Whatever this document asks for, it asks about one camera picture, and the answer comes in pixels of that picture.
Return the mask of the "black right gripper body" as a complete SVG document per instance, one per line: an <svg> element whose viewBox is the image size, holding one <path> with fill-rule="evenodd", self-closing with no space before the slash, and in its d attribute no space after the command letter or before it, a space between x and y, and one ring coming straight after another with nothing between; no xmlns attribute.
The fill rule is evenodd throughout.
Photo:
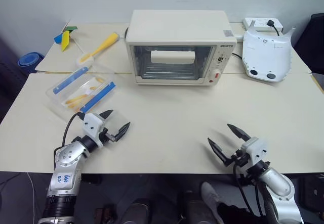
<svg viewBox="0 0 324 224"><path fill-rule="evenodd" d="M240 147L236 152L226 161L226 166L236 163L237 166L243 167L248 164L250 160L249 154L243 147Z"/></svg>

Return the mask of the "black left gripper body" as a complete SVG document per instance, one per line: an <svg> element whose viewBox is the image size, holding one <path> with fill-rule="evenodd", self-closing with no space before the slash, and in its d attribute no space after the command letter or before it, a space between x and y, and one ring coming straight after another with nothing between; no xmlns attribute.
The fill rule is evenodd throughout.
<svg viewBox="0 0 324 224"><path fill-rule="evenodd" d="M99 140L104 145L108 142L117 142L119 140L118 135L111 135L108 133L107 128L103 128L103 131L99 133Z"/></svg>

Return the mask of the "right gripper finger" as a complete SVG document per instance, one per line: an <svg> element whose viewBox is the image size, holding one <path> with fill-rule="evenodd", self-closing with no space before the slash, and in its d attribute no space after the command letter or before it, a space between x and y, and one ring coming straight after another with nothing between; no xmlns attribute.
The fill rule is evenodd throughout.
<svg viewBox="0 0 324 224"><path fill-rule="evenodd" d="M207 138L207 140L216 156L222 161L225 166L228 166L230 164L230 159L222 153L222 149L210 138Z"/></svg>
<svg viewBox="0 0 324 224"><path fill-rule="evenodd" d="M242 139L245 142L247 142L251 138L245 131L236 127L235 125L227 124L227 126L239 139Z"/></svg>

